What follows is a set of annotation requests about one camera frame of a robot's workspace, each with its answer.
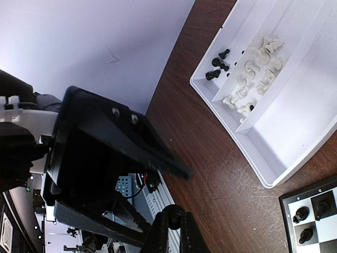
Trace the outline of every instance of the black pawn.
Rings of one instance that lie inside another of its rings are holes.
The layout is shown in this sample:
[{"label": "black pawn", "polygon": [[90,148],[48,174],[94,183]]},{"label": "black pawn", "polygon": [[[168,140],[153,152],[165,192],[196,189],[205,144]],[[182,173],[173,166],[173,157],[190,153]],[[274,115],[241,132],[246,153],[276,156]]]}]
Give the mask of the black pawn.
[{"label": "black pawn", "polygon": [[228,54],[229,52],[230,52],[230,50],[229,50],[229,49],[226,49],[225,52],[219,54],[220,58],[223,59],[223,60],[226,59],[227,54]]},{"label": "black pawn", "polygon": [[206,79],[210,81],[213,78],[218,78],[221,73],[221,70],[210,71],[205,74]]},{"label": "black pawn", "polygon": [[302,220],[305,220],[309,215],[309,208],[308,207],[301,207],[299,210],[296,211],[295,216],[293,217],[294,223],[299,223]]},{"label": "black pawn", "polygon": [[314,232],[310,228],[306,228],[301,233],[300,244],[304,244],[306,241],[309,241],[313,236]]},{"label": "black pawn", "polygon": [[326,200],[319,202],[316,207],[316,220],[320,221],[322,216],[329,212],[329,209],[330,204]]},{"label": "black pawn", "polygon": [[214,67],[220,67],[222,70],[224,71],[228,71],[230,69],[230,67],[226,66],[225,64],[223,64],[220,59],[218,58],[214,58],[212,61],[212,65]]}]

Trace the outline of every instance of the wooden table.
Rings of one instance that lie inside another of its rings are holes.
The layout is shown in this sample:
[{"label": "wooden table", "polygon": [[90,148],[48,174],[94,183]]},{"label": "wooden table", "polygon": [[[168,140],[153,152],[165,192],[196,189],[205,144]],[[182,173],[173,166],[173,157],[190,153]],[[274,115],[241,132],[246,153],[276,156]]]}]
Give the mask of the wooden table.
[{"label": "wooden table", "polygon": [[147,116],[168,147],[195,172],[189,181],[165,176],[165,182],[175,202],[193,212],[211,252],[288,252],[278,197],[336,172],[337,134],[288,182],[262,187],[189,83],[234,3],[196,0]]}]

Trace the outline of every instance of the wall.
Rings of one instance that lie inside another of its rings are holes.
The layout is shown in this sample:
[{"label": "wall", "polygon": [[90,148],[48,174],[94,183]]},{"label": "wall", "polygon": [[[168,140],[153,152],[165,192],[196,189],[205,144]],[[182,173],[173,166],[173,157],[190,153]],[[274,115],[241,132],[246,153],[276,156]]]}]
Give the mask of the wall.
[{"label": "wall", "polygon": [[0,69],[39,93],[77,85],[144,113],[193,3],[2,1]]}]

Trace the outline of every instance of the chess piece tray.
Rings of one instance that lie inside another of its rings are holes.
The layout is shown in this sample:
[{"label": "chess piece tray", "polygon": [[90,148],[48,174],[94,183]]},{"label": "chess piece tray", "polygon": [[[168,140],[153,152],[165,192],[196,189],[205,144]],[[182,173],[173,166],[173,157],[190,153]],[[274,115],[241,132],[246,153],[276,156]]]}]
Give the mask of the chess piece tray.
[{"label": "chess piece tray", "polygon": [[[266,188],[294,175],[337,128],[334,9],[332,0],[238,0],[190,79]],[[281,69],[257,64],[261,70],[245,76],[246,63],[259,59],[250,48],[259,50],[270,38],[284,42],[267,52],[274,62],[282,59]],[[206,80],[207,72],[220,69],[212,60],[227,48],[223,62],[230,69]],[[274,78],[261,95],[257,86],[268,69]],[[249,86],[238,93],[242,78]],[[224,104],[229,96],[236,98]],[[244,110],[249,103],[254,109]]]}]

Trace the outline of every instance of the chess board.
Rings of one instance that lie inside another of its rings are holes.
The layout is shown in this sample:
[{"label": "chess board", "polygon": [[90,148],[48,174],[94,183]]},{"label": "chess board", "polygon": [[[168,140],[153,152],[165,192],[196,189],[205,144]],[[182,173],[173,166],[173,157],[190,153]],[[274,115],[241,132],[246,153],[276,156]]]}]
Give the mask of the chess board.
[{"label": "chess board", "polygon": [[[337,253],[337,176],[290,192],[279,198],[290,253]],[[322,213],[321,203],[329,207]],[[301,208],[307,211],[304,220],[295,223]],[[301,242],[303,231],[312,231],[308,241]]]}]

